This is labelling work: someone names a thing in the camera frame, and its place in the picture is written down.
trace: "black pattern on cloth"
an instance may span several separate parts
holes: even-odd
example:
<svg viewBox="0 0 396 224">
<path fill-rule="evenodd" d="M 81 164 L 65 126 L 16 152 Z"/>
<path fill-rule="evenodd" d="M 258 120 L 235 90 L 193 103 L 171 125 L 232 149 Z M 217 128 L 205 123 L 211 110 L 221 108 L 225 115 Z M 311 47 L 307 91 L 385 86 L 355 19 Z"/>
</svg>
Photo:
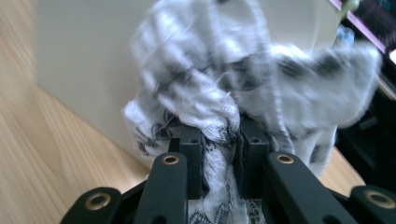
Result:
<svg viewBox="0 0 396 224">
<path fill-rule="evenodd" d="M 255 0 L 220 2 L 153 6 L 131 45 L 142 85 L 123 112 L 146 157 L 166 152 L 180 124 L 204 134 L 210 191 L 189 201 L 189 223 L 265 223 L 260 201 L 241 199 L 233 176 L 240 114 L 320 176 L 337 127 L 359 119 L 373 97 L 380 55 L 364 43 L 312 54 L 271 46 Z"/>
</svg>

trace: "patterned fabric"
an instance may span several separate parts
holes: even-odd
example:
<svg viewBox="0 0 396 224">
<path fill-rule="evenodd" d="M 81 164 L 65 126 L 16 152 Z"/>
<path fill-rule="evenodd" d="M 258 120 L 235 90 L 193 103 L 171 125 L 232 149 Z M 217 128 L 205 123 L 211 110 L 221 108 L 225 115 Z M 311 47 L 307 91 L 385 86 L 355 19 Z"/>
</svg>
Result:
<svg viewBox="0 0 396 224">
<path fill-rule="evenodd" d="M 305 54 L 271 46 L 255 0 L 163 0 L 138 28 L 132 50 L 141 89 L 124 109 L 144 157 L 179 137 L 205 135 L 208 194 L 189 201 L 190 223 L 264 223 L 260 200 L 240 198 L 233 176 L 239 116 L 257 120 L 275 150 L 320 176 L 336 128 L 356 121 L 375 90 L 380 55 L 368 44 Z"/>
</svg>

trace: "wooden surface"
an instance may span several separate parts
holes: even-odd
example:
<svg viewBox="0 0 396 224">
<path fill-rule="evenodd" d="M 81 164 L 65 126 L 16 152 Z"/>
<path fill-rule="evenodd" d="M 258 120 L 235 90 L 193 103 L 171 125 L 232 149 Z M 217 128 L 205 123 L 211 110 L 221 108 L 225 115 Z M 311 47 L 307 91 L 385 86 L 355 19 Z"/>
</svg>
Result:
<svg viewBox="0 0 396 224">
<path fill-rule="evenodd" d="M 148 170 L 34 82 L 35 2 L 0 0 L 0 223 L 59 223 L 83 192 L 121 192 Z M 322 182 L 363 182 L 334 151 Z"/>
</svg>

